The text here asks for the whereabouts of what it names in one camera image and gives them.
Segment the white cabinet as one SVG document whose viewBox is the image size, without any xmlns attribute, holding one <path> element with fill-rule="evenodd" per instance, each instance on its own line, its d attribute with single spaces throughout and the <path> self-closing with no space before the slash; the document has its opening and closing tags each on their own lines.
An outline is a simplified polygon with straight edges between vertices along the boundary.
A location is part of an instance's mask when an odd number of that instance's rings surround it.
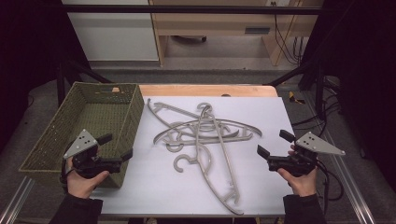
<svg viewBox="0 0 396 224">
<path fill-rule="evenodd" d="M 69 13 L 90 62 L 158 61 L 149 13 Z"/>
</svg>

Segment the aluminium rail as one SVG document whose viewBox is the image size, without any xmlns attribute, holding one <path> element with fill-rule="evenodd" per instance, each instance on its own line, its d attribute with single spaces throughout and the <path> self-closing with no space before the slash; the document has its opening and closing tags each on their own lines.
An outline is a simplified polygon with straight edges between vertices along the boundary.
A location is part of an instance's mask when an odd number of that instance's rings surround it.
<svg viewBox="0 0 396 224">
<path fill-rule="evenodd" d="M 316 107 L 314 106 L 314 103 L 316 102 L 315 96 L 312 96 L 312 93 L 308 91 L 302 91 L 302 95 L 305 98 L 310 111 L 314 115 L 317 115 L 319 112 L 316 112 Z M 319 129 L 321 132 L 323 131 L 322 134 L 323 139 L 328 141 L 330 144 L 336 146 L 329 131 L 321 127 Z M 364 197 L 352 173 L 347 167 L 347 163 L 345 161 L 346 157 L 335 156 L 335 155 L 329 155 L 327 157 L 332 161 L 332 166 L 334 167 L 335 172 L 337 173 L 337 176 L 344 187 L 345 194 L 348 197 L 348 200 L 352 206 L 352 209 L 354 210 L 357 219 L 359 220 L 359 223 L 375 224 L 375 218 L 372 215 L 372 212 L 368 207 L 366 201 L 364 200 Z"/>
<path fill-rule="evenodd" d="M 35 181 L 32 178 L 27 176 L 23 178 L 12 199 L 0 214 L 0 224 L 14 224 L 34 184 Z"/>
</svg>

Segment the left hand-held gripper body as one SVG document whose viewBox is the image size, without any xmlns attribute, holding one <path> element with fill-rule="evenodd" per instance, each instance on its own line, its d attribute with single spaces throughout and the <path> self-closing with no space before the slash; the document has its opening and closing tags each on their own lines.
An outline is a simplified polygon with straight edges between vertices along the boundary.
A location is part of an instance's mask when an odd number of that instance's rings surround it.
<svg viewBox="0 0 396 224">
<path fill-rule="evenodd" d="M 103 171 L 109 171 L 110 174 L 120 172 L 121 158 L 102 158 L 98 155 L 97 138 L 85 129 L 80 132 L 64 153 L 64 175 L 71 171 L 67 166 L 69 158 L 72 159 L 74 170 L 84 178 L 93 178 Z"/>
</svg>

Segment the person's left hand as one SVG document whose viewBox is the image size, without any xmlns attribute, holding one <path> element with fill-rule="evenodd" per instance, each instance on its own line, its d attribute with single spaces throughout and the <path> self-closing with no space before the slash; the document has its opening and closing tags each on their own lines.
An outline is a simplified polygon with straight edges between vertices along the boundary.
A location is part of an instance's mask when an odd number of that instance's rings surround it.
<svg viewBox="0 0 396 224">
<path fill-rule="evenodd" d="M 93 178 L 84 178 L 74 170 L 71 158 L 67 166 L 71 168 L 67 175 L 67 192 L 80 199 L 89 199 L 94 189 L 109 176 L 109 171 L 103 171 Z"/>
</svg>

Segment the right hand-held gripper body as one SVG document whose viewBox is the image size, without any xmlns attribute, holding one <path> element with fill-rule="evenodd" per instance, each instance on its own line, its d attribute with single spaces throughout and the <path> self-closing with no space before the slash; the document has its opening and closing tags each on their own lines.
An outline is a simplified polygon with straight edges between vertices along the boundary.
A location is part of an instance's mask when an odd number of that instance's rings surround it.
<svg viewBox="0 0 396 224">
<path fill-rule="evenodd" d="M 276 172 L 279 168 L 287 170 L 296 177 L 308 175 L 318 164 L 318 154 L 345 156 L 341 150 L 311 132 L 293 142 L 294 153 L 286 157 L 271 156 L 267 160 L 269 170 Z"/>
</svg>

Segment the black metal stand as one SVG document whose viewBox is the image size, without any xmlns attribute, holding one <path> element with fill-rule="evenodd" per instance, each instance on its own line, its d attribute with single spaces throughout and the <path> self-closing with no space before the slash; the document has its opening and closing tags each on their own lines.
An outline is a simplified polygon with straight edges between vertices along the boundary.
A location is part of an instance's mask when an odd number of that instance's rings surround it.
<svg viewBox="0 0 396 224">
<path fill-rule="evenodd" d="M 75 61 L 63 61 L 56 70 L 58 105 L 61 105 L 66 97 L 65 82 L 73 85 L 82 82 L 80 74 L 85 74 L 100 83 L 110 83 L 110 80 L 93 72 L 89 66 L 84 66 Z"/>
<path fill-rule="evenodd" d="M 313 84 L 316 84 L 315 90 L 315 112 L 320 119 L 325 118 L 325 112 L 323 109 L 323 89 L 324 89 L 324 70 L 321 66 L 319 59 L 310 59 L 305 63 L 302 63 L 297 68 L 289 71 L 286 75 L 276 78 L 273 81 L 267 83 L 267 86 L 276 87 L 286 80 L 302 75 L 298 87 L 301 91 L 308 91 Z"/>
</svg>

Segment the black horizontal frame bar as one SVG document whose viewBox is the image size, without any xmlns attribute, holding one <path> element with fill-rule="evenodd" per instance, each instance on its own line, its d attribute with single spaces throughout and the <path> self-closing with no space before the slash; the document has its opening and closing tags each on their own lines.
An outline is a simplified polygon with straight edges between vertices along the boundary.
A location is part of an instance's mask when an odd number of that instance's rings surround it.
<svg viewBox="0 0 396 224">
<path fill-rule="evenodd" d="M 74 13 L 179 13 L 179 14 L 265 14 L 320 15 L 321 7 L 231 7 L 231 6 L 139 6 L 139 5 L 61 5 Z"/>
</svg>

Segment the yellow and black tool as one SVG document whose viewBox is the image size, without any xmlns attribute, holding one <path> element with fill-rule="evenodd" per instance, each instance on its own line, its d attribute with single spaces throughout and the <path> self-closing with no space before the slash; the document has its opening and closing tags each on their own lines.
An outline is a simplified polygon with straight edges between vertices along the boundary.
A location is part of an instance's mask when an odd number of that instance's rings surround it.
<svg viewBox="0 0 396 224">
<path fill-rule="evenodd" d="M 297 99 L 292 91 L 289 91 L 289 100 L 291 103 L 305 105 L 305 100 Z"/>
</svg>

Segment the green woven basket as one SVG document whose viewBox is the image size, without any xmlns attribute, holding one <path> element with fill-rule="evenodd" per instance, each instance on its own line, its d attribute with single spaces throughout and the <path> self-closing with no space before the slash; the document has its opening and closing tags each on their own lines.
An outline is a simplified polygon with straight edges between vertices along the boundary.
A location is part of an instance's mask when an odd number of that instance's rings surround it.
<svg viewBox="0 0 396 224">
<path fill-rule="evenodd" d="M 133 148 L 144 105 L 136 84 L 74 83 L 19 171 L 42 185 L 58 186 L 63 155 L 83 130 L 95 138 L 112 135 L 99 147 L 101 157 L 125 155 Z"/>
</svg>

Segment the person's right hand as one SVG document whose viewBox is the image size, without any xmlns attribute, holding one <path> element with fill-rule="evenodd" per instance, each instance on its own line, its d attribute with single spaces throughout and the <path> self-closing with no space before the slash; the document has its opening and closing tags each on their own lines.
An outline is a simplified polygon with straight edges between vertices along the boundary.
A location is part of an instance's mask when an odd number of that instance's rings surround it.
<svg viewBox="0 0 396 224">
<path fill-rule="evenodd" d="M 289 183 L 295 195 L 307 197 L 317 192 L 317 170 L 317 168 L 314 168 L 308 175 L 302 175 L 300 177 L 293 176 L 283 168 L 279 168 L 277 173 Z"/>
</svg>

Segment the light wooden desk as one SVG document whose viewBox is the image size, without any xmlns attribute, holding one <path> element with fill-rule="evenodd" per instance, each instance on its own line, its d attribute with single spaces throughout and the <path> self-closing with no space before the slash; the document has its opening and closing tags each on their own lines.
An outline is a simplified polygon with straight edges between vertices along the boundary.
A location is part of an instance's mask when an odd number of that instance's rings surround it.
<svg viewBox="0 0 396 224">
<path fill-rule="evenodd" d="M 324 0 L 148 0 L 152 6 L 322 7 Z M 279 65 L 294 37 L 308 38 L 315 15 L 165 14 L 151 15 L 158 37 L 255 35 L 262 39 L 271 64 Z"/>
</svg>

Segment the black curtain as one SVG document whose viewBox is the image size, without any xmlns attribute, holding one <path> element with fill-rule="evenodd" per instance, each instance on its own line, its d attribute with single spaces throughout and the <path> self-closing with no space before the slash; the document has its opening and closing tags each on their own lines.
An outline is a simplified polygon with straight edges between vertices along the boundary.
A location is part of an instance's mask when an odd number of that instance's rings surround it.
<svg viewBox="0 0 396 224">
<path fill-rule="evenodd" d="M 396 192 L 396 0 L 324 0 L 304 53 L 340 80 L 363 148 Z"/>
<path fill-rule="evenodd" d="M 61 63 L 89 62 L 62 0 L 0 0 L 0 152 L 28 106 L 28 93 Z"/>
</svg>

